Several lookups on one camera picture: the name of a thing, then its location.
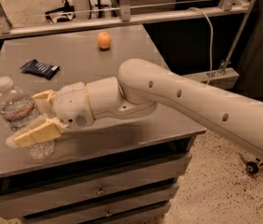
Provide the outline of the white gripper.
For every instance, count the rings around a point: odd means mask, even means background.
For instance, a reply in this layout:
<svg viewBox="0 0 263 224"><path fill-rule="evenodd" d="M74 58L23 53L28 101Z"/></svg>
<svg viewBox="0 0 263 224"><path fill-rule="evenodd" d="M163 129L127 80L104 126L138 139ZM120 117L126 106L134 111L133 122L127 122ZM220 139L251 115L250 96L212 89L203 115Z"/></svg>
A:
<svg viewBox="0 0 263 224"><path fill-rule="evenodd" d="M66 129L79 130L94 123L85 84L77 82L67 85L58 92L41 91L33 95L41 113L52 114L58 118L38 117L27 125L13 129L7 138L8 147L29 147L59 138Z"/></svg>

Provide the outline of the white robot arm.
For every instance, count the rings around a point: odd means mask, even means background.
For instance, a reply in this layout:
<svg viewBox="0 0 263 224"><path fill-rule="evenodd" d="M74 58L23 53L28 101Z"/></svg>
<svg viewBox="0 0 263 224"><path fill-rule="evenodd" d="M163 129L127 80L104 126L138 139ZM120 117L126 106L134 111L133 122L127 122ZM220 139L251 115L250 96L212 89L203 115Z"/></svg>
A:
<svg viewBox="0 0 263 224"><path fill-rule="evenodd" d="M118 73L88 84L34 96L42 116L7 139L9 147L54 140L67 129L83 129L98 119L133 119L166 105L223 136L263 161L263 102L179 76L142 59L129 59Z"/></svg>

